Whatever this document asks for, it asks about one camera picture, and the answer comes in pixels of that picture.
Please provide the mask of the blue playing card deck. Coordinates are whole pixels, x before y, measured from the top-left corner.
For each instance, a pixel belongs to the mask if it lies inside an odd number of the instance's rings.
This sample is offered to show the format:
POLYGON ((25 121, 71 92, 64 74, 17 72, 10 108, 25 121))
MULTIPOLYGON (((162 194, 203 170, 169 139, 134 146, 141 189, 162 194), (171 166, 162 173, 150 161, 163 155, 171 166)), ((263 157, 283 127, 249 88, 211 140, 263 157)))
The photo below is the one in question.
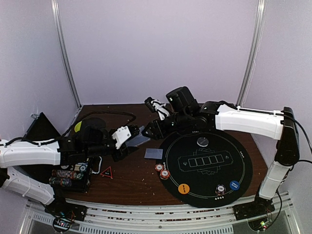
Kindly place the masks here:
POLYGON ((146 136, 142 135, 142 131, 144 130, 144 128, 145 128, 144 126, 141 126, 139 128, 139 134, 136 137, 134 137, 133 139, 128 140, 126 142, 126 146, 128 146, 128 147, 137 147, 137 146, 139 146, 141 144, 144 144, 144 143, 150 141, 149 137, 146 137, 146 136))

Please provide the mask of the single blue playing card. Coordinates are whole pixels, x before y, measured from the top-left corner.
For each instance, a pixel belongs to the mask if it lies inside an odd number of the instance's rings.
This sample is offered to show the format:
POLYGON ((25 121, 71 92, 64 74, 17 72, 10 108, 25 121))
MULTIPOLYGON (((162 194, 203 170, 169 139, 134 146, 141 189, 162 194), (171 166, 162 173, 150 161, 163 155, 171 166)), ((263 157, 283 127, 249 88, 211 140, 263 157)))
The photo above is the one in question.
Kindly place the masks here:
POLYGON ((162 159, 163 149, 147 148, 145 151, 145 159, 162 159))

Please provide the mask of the red poker chip stack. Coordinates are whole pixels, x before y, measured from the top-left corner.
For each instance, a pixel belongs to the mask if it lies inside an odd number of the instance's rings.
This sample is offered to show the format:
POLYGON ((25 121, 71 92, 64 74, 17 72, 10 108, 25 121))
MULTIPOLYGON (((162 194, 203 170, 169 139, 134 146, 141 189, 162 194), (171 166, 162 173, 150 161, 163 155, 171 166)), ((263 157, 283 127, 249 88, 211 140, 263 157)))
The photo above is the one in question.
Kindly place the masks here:
POLYGON ((158 171, 158 172, 161 172, 161 171, 163 170, 163 168, 164 168, 164 167, 163 167, 162 164, 156 164, 156 165, 155 165, 155 170, 158 171))

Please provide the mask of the clear dealer button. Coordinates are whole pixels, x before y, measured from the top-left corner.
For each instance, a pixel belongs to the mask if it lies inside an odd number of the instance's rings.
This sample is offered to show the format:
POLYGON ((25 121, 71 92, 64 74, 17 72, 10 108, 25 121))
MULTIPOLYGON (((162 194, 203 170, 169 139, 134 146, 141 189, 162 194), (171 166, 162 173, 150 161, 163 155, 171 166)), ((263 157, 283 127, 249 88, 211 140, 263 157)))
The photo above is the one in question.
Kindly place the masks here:
POLYGON ((205 137, 199 137, 196 142, 200 147, 207 147, 209 145, 209 141, 205 137))

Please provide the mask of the orange big blind button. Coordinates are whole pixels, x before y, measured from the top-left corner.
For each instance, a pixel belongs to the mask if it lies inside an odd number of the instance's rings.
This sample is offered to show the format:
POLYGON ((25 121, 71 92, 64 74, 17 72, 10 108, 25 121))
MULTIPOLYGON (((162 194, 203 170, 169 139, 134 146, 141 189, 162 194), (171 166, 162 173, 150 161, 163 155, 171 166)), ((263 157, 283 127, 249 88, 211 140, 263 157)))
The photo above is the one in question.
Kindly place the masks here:
POLYGON ((190 186, 186 183, 182 183, 178 186, 178 192, 182 195, 186 195, 190 192, 190 186))

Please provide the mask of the blue small blind button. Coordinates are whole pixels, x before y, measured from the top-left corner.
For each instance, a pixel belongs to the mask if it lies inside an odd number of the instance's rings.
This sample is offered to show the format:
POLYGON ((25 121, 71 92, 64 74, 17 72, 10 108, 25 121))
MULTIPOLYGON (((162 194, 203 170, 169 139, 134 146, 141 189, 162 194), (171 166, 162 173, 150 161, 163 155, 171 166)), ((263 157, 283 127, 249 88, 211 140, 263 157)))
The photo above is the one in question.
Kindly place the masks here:
POLYGON ((240 189, 240 184, 239 184, 239 182, 236 181, 236 180, 231 181, 231 182, 230 182, 230 188, 231 188, 231 190, 233 190, 233 191, 238 191, 238 190, 240 189))

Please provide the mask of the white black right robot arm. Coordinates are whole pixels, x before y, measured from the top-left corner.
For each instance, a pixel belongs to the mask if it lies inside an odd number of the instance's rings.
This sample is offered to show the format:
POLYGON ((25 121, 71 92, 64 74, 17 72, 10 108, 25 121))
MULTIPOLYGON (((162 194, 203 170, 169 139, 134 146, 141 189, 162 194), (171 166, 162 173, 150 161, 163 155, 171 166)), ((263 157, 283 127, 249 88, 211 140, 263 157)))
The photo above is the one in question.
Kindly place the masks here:
POLYGON ((164 187, 182 202, 198 208, 219 208, 239 200, 253 177, 253 163, 231 132, 275 141, 273 160, 253 201, 234 206, 237 219, 274 210, 273 197, 300 161, 299 133, 304 128, 293 110, 259 110, 225 101, 197 102, 186 86, 167 94, 164 104, 149 97, 145 105, 158 118, 143 130, 161 140, 156 169, 164 187))

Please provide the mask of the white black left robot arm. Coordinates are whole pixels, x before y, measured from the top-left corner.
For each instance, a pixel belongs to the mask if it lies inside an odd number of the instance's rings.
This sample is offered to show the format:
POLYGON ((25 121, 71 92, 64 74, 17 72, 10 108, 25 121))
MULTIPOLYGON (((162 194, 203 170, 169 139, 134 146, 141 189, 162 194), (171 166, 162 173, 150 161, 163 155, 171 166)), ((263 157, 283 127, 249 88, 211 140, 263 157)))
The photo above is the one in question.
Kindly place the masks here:
POLYGON ((139 134, 132 122, 136 116, 120 111, 102 111, 102 114, 130 116, 119 128, 107 130, 104 120, 94 117, 95 111, 77 119, 61 136, 44 141, 31 141, 25 137, 0 142, 0 186, 40 202, 51 215, 67 218, 77 214, 61 191, 50 184, 41 183, 20 173, 20 165, 73 165, 98 156, 112 156, 120 161, 137 147, 126 142, 139 134))

